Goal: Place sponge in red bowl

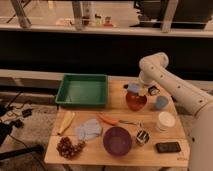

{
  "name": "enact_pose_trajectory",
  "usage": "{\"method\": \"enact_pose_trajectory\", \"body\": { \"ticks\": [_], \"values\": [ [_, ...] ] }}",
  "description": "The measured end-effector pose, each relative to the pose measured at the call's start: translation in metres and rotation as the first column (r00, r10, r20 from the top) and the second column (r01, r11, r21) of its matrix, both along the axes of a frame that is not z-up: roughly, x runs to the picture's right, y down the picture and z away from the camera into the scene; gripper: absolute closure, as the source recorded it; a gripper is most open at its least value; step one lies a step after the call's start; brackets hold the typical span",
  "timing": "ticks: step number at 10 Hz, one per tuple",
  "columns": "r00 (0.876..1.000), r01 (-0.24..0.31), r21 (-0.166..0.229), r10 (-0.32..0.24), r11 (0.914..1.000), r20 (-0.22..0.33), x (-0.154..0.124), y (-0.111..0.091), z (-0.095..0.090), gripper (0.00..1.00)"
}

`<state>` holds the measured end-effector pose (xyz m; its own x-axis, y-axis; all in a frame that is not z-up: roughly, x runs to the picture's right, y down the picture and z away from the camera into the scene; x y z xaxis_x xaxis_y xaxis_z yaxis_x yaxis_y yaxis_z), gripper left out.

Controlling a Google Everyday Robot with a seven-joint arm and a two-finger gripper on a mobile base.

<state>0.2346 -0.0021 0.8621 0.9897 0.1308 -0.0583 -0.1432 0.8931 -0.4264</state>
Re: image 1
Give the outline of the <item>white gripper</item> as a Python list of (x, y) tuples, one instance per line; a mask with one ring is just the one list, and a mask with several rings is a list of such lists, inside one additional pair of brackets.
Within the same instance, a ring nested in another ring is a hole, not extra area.
[(138, 94), (140, 96), (145, 96), (148, 93), (148, 89), (146, 87), (151, 87), (152, 86), (152, 81), (150, 81), (150, 80), (147, 81), (142, 76), (139, 76), (139, 82), (144, 87), (140, 87), (139, 88)]

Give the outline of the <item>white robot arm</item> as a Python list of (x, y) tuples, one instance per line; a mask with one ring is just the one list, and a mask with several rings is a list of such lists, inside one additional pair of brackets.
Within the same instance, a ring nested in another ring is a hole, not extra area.
[(188, 169), (213, 171), (213, 95), (167, 71), (168, 64), (169, 58), (164, 52), (141, 58), (139, 81), (147, 86), (157, 82), (196, 118)]

